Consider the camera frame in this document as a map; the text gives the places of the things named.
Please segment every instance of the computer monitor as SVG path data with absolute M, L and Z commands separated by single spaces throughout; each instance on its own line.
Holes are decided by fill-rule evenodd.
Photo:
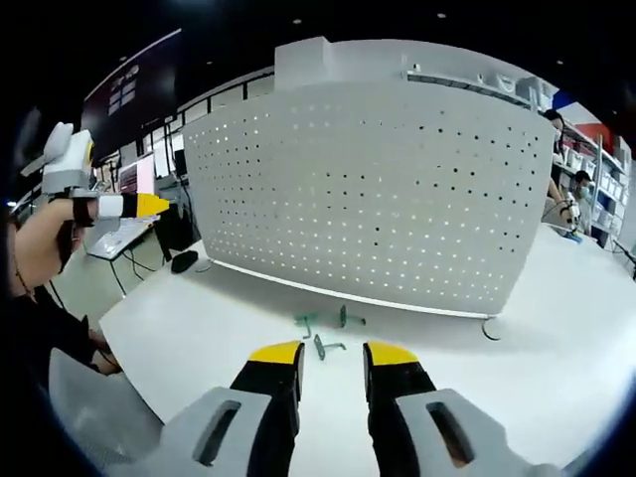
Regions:
M 131 194 L 155 193 L 154 155 L 147 156 L 133 162 L 119 170 L 119 192 Z
M 177 174 L 177 177 L 182 177 L 188 174 L 188 168 L 186 167 L 186 152 L 183 149 L 175 151 L 175 174 Z

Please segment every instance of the computer mouse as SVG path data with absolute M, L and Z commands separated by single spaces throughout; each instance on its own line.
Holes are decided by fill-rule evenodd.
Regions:
M 179 253 L 172 259 L 172 264 L 170 265 L 170 270 L 173 273 L 183 273 L 192 265 L 194 265 L 199 259 L 199 254 L 194 250 L 184 251 L 183 253 Z

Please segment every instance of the white partition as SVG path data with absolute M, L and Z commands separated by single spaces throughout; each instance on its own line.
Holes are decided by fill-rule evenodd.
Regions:
M 501 311 L 524 266 L 553 147 L 535 113 L 408 82 L 276 92 L 208 114 L 184 137 L 211 257 L 478 314 Z

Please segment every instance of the white table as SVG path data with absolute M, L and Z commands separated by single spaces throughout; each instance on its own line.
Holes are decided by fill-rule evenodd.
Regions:
M 200 243 L 195 249 L 203 252 Z M 213 265 L 164 267 L 101 320 L 124 372 L 164 421 L 215 386 L 229 386 L 249 354 L 300 339 L 303 311 L 342 299 Z M 348 302 L 368 326 L 315 330 L 347 351 L 320 362 L 306 342 L 301 429 L 290 475 L 378 475 L 363 382 L 362 344 L 400 344 L 439 389 L 453 388 L 499 420 L 513 450 L 565 465 L 615 418 L 635 369 L 636 287 L 611 254 L 541 225 L 499 318 L 499 342 L 475 319 Z

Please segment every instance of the dark ceiling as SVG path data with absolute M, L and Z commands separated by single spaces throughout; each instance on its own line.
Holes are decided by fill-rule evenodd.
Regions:
M 47 114 L 79 122 L 82 99 L 120 58 L 177 28 L 183 29 L 180 103 L 273 65 L 274 48 L 296 40 L 422 40 L 485 53 L 545 78 L 628 137 L 636 150 L 630 14 L 599 5 L 584 12 L 554 5 L 543 11 L 531 4 L 458 8 L 445 3 L 114 0 L 74 8 L 51 2 L 28 12 L 23 31 L 37 32 L 38 38 L 22 36 L 17 61 L 30 72 L 29 98 Z M 302 22 L 296 25 L 294 19 Z

